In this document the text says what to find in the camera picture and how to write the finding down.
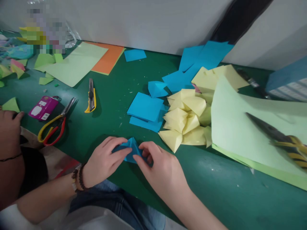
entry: red and yellow scissors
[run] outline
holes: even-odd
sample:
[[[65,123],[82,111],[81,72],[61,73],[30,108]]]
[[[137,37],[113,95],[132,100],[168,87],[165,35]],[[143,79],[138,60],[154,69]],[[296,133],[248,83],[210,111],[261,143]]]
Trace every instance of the red and yellow scissors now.
[[[40,143],[43,143],[45,146],[49,146],[49,145],[54,145],[56,142],[59,141],[59,139],[61,138],[61,136],[64,133],[65,130],[65,121],[66,121],[66,115],[70,109],[70,107],[73,105],[74,101],[75,101],[75,97],[73,97],[70,100],[70,103],[65,107],[65,109],[61,112],[61,114],[57,117],[55,117],[54,119],[52,119],[51,121],[49,121],[47,124],[45,124],[42,129],[39,131],[38,133],[38,141]],[[44,139],[42,139],[42,134],[43,131],[45,130],[45,128],[47,128],[47,126],[49,126],[50,124],[52,124],[53,122],[57,121],[57,125],[52,125],[52,127],[49,129],[49,132],[47,133],[46,137]],[[48,140],[50,139],[50,137],[55,133],[55,131],[57,131],[59,129],[59,127],[61,126],[61,132],[59,134],[59,136],[55,139],[54,142],[52,142],[51,144],[48,144]]]

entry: jeans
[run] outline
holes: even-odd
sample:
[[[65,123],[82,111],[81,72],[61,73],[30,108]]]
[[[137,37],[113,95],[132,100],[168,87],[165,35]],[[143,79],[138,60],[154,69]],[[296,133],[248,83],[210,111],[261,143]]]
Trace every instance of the jeans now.
[[[163,230],[165,227],[165,215],[108,180],[78,193],[68,213],[88,205],[111,210],[136,230]]]

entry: white sleeve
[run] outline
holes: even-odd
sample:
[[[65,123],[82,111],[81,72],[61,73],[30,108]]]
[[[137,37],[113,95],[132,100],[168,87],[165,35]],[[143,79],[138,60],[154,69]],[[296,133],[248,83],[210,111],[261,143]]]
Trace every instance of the white sleeve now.
[[[13,204],[0,212],[0,229],[42,230],[38,225],[29,222]]]

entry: yellow pliers handle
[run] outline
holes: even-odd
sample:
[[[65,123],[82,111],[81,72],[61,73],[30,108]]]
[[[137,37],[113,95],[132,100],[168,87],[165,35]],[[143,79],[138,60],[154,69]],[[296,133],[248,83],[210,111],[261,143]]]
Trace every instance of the yellow pliers handle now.
[[[47,136],[49,136],[49,134],[50,134],[50,133],[52,132],[52,130],[54,129],[54,127],[51,127],[51,128],[49,129],[49,131],[48,131],[46,137],[45,137],[44,139],[42,139],[42,134],[43,134],[43,131],[45,130],[45,128],[47,128],[47,126],[49,126],[51,123],[55,122],[57,119],[59,119],[59,118],[61,118],[61,117],[63,117],[63,116],[64,116],[63,114],[60,114],[59,116],[53,118],[51,121],[49,121],[47,124],[45,124],[45,125],[41,128],[41,130],[39,131],[39,133],[38,133],[38,135],[37,135],[37,139],[38,139],[38,141],[39,141],[40,143],[43,143],[44,140],[45,140],[45,138],[46,138]]]

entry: left hand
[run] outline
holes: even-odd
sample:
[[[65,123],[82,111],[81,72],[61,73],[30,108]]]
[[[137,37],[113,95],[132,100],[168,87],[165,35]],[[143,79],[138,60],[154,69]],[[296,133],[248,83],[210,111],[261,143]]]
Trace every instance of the left hand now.
[[[107,137],[89,158],[83,168],[84,186],[91,188],[111,176],[125,157],[132,152],[132,148],[121,149],[115,153],[112,150],[128,140],[123,137]]]

